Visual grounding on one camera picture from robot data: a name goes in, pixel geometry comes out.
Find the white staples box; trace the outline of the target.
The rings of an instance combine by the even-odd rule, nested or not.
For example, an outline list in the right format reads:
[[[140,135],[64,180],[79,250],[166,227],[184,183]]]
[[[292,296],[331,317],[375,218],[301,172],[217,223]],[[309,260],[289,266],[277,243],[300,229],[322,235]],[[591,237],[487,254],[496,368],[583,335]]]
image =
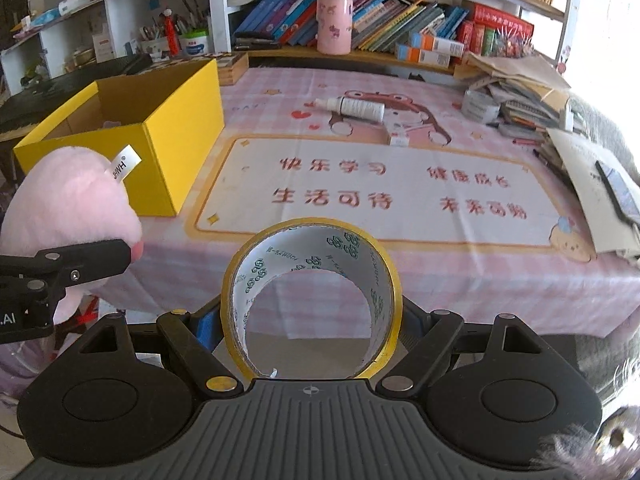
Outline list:
[[[389,146],[396,146],[396,148],[408,148],[410,144],[409,135],[404,128],[389,128],[387,140]]]

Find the pink cylinder cup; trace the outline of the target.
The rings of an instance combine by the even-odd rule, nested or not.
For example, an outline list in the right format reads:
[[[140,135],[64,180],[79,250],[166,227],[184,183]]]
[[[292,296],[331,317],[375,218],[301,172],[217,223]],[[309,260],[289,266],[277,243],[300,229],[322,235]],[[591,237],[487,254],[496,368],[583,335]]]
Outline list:
[[[348,55],[352,50],[352,0],[317,0],[317,50]]]

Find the white bookshelf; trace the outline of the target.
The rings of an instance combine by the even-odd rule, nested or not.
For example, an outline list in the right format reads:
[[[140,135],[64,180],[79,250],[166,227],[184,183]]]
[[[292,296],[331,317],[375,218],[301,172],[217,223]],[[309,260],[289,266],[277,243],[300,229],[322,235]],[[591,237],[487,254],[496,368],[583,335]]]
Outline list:
[[[209,43],[217,52],[231,47],[231,38],[250,0],[198,0],[210,11]],[[464,0],[439,0],[460,3]],[[566,0],[561,9],[540,0],[469,0],[493,6],[524,18],[535,26],[533,43],[548,58],[557,60],[570,43],[577,12],[576,0]],[[190,9],[189,0],[93,0],[61,16],[1,53],[1,67],[11,94],[19,94],[21,80],[35,62],[46,66],[50,77],[64,74],[67,58],[76,48],[92,44],[93,35],[108,32],[115,56],[126,55],[126,45],[137,38],[139,29],[161,10],[177,13]]]

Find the yellow cardboard box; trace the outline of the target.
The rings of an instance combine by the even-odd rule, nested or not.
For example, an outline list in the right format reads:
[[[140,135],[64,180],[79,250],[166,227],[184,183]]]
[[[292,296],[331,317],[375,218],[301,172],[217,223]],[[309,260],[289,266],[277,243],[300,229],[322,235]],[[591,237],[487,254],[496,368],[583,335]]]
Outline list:
[[[106,120],[121,122],[104,129]],[[15,145],[24,172],[63,146],[112,160],[126,146],[141,157],[124,179],[140,216],[175,217],[224,128],[215,61],[115,76],[88,84]]]

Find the white tape roll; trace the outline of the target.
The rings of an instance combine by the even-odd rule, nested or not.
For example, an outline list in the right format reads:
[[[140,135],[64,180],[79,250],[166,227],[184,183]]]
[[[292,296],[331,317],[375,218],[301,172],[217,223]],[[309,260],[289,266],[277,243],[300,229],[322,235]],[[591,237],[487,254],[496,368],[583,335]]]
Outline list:
[[[497,121],[500,105],[486,93],[466,90],[462,100],[461,113],[473,122],[488,125]]]

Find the grey toy truck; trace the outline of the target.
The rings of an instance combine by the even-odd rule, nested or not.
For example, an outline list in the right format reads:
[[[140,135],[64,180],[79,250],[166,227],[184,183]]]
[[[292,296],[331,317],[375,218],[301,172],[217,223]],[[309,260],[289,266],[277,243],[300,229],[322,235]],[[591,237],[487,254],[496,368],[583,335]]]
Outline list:
[[[106,120],[106,121],[103,123],[102,128],[104,128],[104,129],[109,129],[109,128],[119,127],[119,126],[121,126],[121,125],[122,125],[122,123],[121,123],[121,122],[114,122],[114,120]]]

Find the black electronic keyboard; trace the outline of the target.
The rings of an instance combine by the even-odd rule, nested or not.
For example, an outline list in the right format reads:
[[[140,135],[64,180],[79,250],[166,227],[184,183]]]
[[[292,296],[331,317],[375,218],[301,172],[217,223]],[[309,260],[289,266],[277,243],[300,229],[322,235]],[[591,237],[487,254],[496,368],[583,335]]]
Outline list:
[[[11,96],[1,107],[1,141],[19,139],[48,117],[77,92],[93,81],[119,75],[132,75],[152,65],[148,54],[114,58],[91,64],[63,76],[49,79],[34,88]]]

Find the stack of papers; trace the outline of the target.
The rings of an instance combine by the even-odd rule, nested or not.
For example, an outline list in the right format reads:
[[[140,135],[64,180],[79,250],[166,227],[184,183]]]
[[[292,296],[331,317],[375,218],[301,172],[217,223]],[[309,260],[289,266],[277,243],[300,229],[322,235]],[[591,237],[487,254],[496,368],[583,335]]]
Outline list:
[[[523,93],[548,119],[546,137],[578,197],[598,254],[639,265],[639,165],[612,119],[576,96],[540,55],[465,53],[454,76],[484,74]]]

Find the white jar green lid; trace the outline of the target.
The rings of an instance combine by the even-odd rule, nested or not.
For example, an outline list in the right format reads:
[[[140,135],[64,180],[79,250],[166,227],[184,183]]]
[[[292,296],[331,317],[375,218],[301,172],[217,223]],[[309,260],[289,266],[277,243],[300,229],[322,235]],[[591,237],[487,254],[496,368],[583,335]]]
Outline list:
[[[183,53],[187,56],[209,54],[209,38],[206,28],[194,29],[179,37]]]

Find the chessboard box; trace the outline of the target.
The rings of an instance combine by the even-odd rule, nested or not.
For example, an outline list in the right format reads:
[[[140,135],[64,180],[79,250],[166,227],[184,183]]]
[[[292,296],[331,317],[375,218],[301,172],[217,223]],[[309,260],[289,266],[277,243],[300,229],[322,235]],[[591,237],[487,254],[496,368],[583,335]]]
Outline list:
[[[250,68],[250,58],[245,52],[230,52],[223,54],[203,54],[191,56],[190,58],[175,58],[174,60],[163,60],[154,63],[142,74],[152,72],[152,70],[162,70],[178,65],[205,63],[215,61],[218,70],[218,80],[221,87],[234,86]]]

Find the pink plush pig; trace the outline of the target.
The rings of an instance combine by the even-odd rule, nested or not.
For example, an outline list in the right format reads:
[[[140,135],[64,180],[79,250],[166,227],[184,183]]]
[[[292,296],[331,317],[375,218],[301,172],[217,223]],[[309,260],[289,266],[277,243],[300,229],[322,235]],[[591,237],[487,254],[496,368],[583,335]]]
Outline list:
[[[137,261],[142,225],[129,203],[124,179],[140,164],[130,146],[114,160],[81,146],[64,146],[29,170],[4,215],[1,252],[32,257],[99,240],[123,240]]]

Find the yellow tape roll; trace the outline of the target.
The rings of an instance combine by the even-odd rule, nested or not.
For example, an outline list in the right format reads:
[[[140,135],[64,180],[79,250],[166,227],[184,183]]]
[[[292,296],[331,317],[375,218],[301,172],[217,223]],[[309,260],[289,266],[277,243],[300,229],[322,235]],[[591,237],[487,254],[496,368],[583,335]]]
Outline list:
[[[307,217],[283,221],[251,237],[232,257],[220,293],[224,342],[248,379],[265,378],[250,358],[246,324],[260,292],[276,278],[326,271],[354,284],[370,311],[370,344],[353,378],[371,378],[393,356],[402,320],[399,273],[385,248],[352,224]]]

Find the white spray bottle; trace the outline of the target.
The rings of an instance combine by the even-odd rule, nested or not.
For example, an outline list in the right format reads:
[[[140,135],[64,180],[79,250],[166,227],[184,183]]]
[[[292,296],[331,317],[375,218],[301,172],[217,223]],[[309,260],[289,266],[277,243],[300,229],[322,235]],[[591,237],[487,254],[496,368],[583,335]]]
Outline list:
[[[380,124],[384,120],[385,105],[365,100],[340,96],[339,98],[315,99],[314,106],[337,115],[358,118]]]

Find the pink checkered tablecloth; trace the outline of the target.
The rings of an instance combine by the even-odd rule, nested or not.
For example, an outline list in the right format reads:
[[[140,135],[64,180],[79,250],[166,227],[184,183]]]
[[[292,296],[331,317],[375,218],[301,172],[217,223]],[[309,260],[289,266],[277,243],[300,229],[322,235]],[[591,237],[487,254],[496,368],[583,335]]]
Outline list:
[[[314,106],[385,105],[367,122]],[[144,254],[101,297],[196,309],[234,253],[284,220],[333,218],[382,242],[407,297],[471,322],[512,312],[542,334],[626,336],[639,273],[596,254],[578,199],[530,148],[470,122],[459,90],[389,76],[253,68],[221,92],[224,131],[180,214],[143,220]],[[404,128],[408,148],[389,146]]]

